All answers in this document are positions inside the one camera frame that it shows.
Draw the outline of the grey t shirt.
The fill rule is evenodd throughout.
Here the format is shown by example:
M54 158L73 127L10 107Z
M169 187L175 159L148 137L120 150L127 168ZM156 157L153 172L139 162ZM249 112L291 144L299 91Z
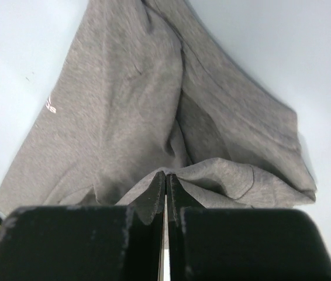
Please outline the grey t shirt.
M0 212L129 204L159 171L208 208L311 204L297 133L184 1L90 1Z

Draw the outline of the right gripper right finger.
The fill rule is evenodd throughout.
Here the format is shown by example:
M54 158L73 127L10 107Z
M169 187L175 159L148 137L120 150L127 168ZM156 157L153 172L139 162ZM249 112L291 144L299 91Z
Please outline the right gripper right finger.
M205 208L167 176L172 280L331 280L317 226L290 209Z

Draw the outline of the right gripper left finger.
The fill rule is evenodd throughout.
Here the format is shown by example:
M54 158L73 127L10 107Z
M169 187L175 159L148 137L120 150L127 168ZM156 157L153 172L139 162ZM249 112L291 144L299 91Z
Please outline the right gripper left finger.
M28 206L0 227L0 280L161 280L166 176L129 205Z

